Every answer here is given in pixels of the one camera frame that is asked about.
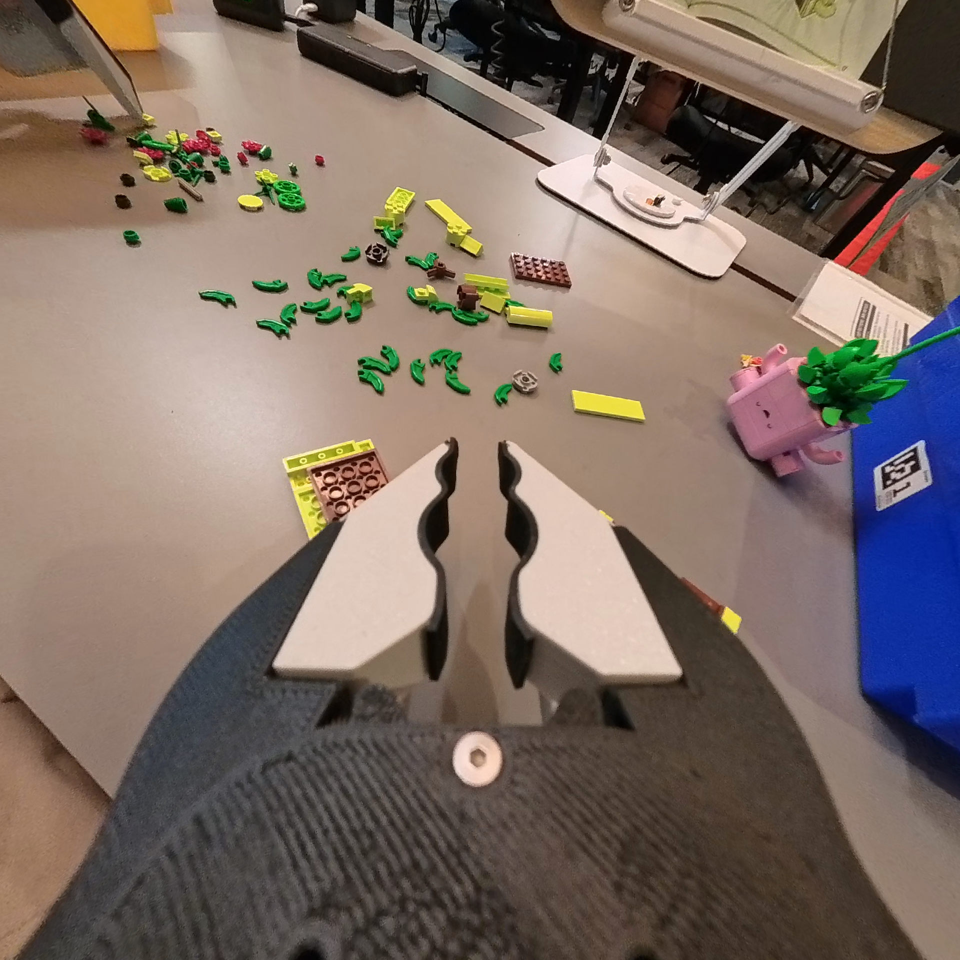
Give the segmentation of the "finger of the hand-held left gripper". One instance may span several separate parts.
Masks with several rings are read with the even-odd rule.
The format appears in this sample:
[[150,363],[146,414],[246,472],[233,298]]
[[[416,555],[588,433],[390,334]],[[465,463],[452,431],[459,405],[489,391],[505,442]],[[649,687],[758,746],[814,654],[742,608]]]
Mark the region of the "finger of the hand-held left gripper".
[[2,69],[14,76],[82,69],[83,58],[62,31],[74,13],[68,1],[2,1]]
[[70,62],[92,70],[125,113],[134,121],[142,120],[143,108],[131,75],[78,6],[46,1],[45,17]]

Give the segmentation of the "red metal frame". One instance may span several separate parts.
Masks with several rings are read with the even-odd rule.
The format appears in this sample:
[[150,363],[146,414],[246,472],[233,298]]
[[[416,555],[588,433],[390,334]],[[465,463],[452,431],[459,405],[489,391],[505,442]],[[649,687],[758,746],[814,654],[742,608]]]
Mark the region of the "red metal frame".
[[866,277],[921,201],[929,198],[935,186],[954,186],[958,181],[959,156],[944,162],[922,163],[905,186],[900,187],[858,233],[835,253],[822,256],[861,277]]

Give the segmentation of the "long lime flat tile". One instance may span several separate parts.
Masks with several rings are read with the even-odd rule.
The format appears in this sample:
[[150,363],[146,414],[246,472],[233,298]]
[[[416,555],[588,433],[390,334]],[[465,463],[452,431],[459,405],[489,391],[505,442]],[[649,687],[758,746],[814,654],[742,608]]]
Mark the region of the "long lime flat tile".
[[642,424],[645,414],[642,402],[603,393],[571,390],[573,409],[578,414]]

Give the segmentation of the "clear sign holder with paper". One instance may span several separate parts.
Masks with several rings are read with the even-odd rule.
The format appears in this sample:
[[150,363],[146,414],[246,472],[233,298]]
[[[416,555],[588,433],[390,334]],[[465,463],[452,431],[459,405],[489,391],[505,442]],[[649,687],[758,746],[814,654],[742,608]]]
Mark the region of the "clear sign holder with paper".
[[792,319],[841,347],[875,340],[880,355],[898,354],[932,318],[832,260],[822,261],[794,303]]

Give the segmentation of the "white printed label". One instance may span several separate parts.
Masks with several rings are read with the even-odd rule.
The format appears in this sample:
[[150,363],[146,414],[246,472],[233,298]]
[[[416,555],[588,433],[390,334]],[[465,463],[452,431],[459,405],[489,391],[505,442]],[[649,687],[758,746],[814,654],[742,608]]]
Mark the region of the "white printed label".
[[893,507],[932,486],[927,442],[920,439],[872,470],[874,507]]

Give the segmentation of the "pile of small flower pieces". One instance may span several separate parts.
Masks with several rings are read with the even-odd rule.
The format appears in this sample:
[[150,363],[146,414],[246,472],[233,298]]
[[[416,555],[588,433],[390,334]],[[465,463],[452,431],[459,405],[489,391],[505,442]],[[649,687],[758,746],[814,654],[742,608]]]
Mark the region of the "pile of small flower pieces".
[[[151,134],[153,128],[154,119],[144,114],[142,128],[124,135],[143,179],[157,184],[177,179],[197,186],[201,180],[212,183],[217,171],[224,175],[233,173],[232,159],[217,129],[209,126],[199,128],[191,136],[172,128],[158,139]],[[94,147],[110,146],[114,135],[118,133],[117,126],[92,107],[87,111],[87,119],[79,127],[83,141]],[[252,162],[268,162],[272,158],[273,151],[269,145],[247,139],[241,141],[235,160],[240,166],[248,167]]]

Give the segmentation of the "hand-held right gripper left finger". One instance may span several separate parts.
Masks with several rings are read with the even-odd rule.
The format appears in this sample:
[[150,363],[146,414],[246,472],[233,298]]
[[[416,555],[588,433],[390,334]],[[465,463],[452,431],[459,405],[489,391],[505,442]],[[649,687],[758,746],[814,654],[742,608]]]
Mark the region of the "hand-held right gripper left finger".
[[345,518],[271,664],[279,677],[414,687],[449,648],[447,578],[459,444],[449,438]]

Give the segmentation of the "brown and lime brick assembly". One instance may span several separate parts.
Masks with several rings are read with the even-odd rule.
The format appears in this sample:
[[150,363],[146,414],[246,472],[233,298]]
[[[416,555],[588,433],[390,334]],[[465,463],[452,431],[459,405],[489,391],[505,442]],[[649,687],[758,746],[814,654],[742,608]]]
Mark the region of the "brown and lime brick assembly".
[[715,600],[709,594],[705,593],[699,586],[690,581],[689,578],[677,576],[668,566],[658,561],[667,572],[679,583],[683,584],[691,594],[695,595],[699,601],[706,606],[714,618],[723,623],[728,630],[737,635],[742,623],[742,617],[733,611],[729,606]]

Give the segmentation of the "white stand ledge bar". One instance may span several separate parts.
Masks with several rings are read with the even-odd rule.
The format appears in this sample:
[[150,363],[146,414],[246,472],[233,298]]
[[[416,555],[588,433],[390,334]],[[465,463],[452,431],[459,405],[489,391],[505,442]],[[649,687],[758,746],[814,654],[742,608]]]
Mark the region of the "white stand ledge bar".
[[883,87],[802,62],[666,2],[606,2],[600,17],[609,43],[802,127],[848,135],[884,104]]

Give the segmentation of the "clear stand struts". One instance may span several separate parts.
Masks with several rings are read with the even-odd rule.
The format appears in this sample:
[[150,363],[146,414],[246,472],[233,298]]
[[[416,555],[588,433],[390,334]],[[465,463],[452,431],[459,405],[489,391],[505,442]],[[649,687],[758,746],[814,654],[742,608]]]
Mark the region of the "clear stand struts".
[[663,155],[679,150],[664,132],[670,114],[684,104],[738,134],[760,141],[760,150],[786,126],[784,118],[674,70],[646,61],[631,67],[625,56],[608,83],[593,132],[608,134],[608,142],[616,150],[693,189],[698,179],[694,171],[661,163]]

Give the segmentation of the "building instruction booklet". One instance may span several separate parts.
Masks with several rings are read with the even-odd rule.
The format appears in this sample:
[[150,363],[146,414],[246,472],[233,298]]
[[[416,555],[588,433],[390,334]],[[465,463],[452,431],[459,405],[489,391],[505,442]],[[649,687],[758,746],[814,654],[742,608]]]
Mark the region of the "building instruction booklet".
[[797,61],[860,76],[906,1],[681,1],[692,17],[764,43]]

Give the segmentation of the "blue plastic bin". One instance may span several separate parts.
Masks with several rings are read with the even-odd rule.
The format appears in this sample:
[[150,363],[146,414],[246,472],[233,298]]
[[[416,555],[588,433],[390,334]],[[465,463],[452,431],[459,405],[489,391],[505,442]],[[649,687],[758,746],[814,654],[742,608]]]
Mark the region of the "blue plastic bin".
[[[851,434],[860,684],[959,749],[958,337],[901,361],[907,387]],[[926,441],[933,483],[877,511],[873,469]]]

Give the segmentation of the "black box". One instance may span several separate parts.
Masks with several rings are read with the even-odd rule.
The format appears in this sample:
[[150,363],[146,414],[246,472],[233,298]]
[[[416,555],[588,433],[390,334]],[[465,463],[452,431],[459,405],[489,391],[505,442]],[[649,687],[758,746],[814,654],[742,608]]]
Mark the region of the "black box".
[[306,60],[391,97],[402,97],[422,85],[417,64],[407,54],[330,30],[324,23],[298,28],[296,45]]
[[212,1],[215,12],[222,18],[233,19],[248,26],[282,33],[286,24],[283,1]]

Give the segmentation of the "scatter of green leaf pieces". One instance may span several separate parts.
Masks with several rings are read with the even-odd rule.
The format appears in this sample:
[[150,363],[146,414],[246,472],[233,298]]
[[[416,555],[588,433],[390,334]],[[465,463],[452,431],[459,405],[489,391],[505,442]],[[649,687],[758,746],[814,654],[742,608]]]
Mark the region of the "scatter of green leaf pieces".
[[[383,240],[386,241],[389,239],[391,242],[402,235],[399,229],[390,230],[389,228],[379,230],[379,234]],[[341,261],[342,263],[351,263],[358,260],[361,256],[361,248],[359,246],[351,246],[341,255]],[[414,266],[428,270],[440,259],[438,253],[431,251],[426,258],[408,256],[406,260]],[[335,283],[342,282],[342,284],[336,288],[335,295],[346,304],[346,310],[344,310],[343,305],[340,303],[331,306],[329,297],[324,297],[318,301],[293,302],[285,304],[279,314],[274,318],[258,318],[255,321],[256,326],[259,330],[269,331],[278,339],[289,339],[291,329],[297,322],[298,313],[309,314],[313,316],[315,323],[324,326],[338,322],[340,319],[344,319],[348,323],[359,322],[363,317],[363,310],[366,304],[351,304],[344,297],[346,288],[354,284],[347,283],[346,281],[348,279],[346,274],[338,272],[323,272],[317,269],[311,269],[307,272],[307,282],[310,287],[317,292],[323,292]],[[289,289],[289,284],[279,278],[271,281],[256,280],[252,281],[251,285],[255,290],[264,293],[280,294],[287,292]],[[439,299],[437,302],[429,304],[418,303],[409,292],[411,287],[413,286],[406,288],[406,295],[412,304],[425,306],[432,314],[439,315],[448,313],[450,317],[463,326],[479,326],[481,323],[485,323],[491,316],[491,312],[482,310],[478,305],[476,311],[469,313],[458,309],[457,302],[454,303]],[[205,302],[218,304],[224,308],[238,306],[235,295],[228,291],[206,289],[198,291],[198,296]],[[510,296],[509,304],[526,306]],[[447,347],[437,348],[429,354],[427,361],[420,357],[415,357],[411,360],[409,363],[409,373],[415,384],[418,386],[426,386],[427,364],[429,364],[430,367],[441,368],[446,386],[458,395],[468,396],[471,394],[472,388],[465,384],[460,378],[459,364],[461,359],[461,351],[452,350]],[[378,396],[382,396],[385,391],[384,378],[390,377],[400,366],[400,354],[398,354],[396,349],[390,344],[383,344],[376,356],[366,354],[357,358],[356,374],[361,383],[365,383],[373,389]],[[558,374],[561,372],[563,369],[562,354],[560,352],[551,354],[548,360],[548,366],[554,373]],[[512,379],[510,379],[510,382],[498,385],[493,394],[496,405],[502,406],[506,404],[511,391],[514,391]]]

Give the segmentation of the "black office chair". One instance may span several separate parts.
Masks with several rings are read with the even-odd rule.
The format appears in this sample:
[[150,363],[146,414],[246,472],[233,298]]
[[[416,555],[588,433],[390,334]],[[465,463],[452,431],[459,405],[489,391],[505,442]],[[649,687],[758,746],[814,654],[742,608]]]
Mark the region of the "black office chair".
[[672,111],[663,135],[678,150],[664,154],[660,163],[694,171],[693,189],[702,195],[726,184],[762,147],[761,141],[708,118],[690,103]]
[[540,107],[558,107],[578,43],[550,2],[451,2],[440,23],[453,58]]

